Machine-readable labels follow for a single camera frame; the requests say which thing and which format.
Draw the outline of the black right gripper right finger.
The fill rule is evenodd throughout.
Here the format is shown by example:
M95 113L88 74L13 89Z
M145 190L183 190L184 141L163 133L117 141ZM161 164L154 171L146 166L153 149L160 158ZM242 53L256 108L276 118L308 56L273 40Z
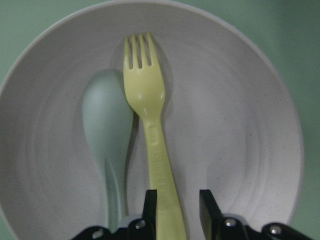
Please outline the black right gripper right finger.
M199 216L206 240L309 240L305 234L280 223L265 224L260 231L240 215L221 212L209 189L199 191Z

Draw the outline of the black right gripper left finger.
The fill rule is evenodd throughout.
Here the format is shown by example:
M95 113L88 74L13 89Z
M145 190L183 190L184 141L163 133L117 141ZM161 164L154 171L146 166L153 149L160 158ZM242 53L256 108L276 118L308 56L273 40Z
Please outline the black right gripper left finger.
M127 226L119 227L115 232L108 228L95 225L78 233L73 240L155 240L157 190L145 192L141 217L135 218Z

